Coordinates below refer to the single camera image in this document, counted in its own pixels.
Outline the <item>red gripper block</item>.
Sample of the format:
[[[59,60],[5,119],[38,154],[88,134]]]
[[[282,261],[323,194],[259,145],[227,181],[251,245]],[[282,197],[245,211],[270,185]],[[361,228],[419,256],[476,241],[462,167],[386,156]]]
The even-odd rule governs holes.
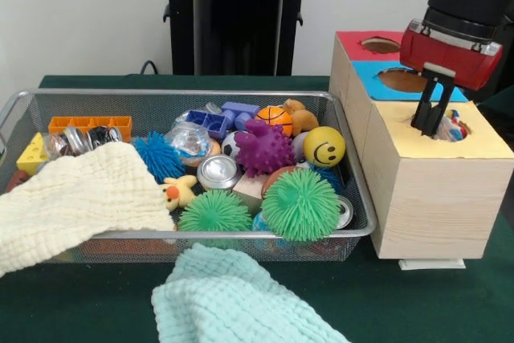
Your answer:
[[[410,125],[429,137],[434,136],[455,85],[473,91],[481,89],[488,82],[502,54],[503,46],[496,42],[473,42],[434,30],[420,20],[411,21],[402,37],[401,64],[417,72],[428,70],[450,77],[454,82],[441,81],[441,98],[432,107],[430,98],[438,78],[428,75]]]

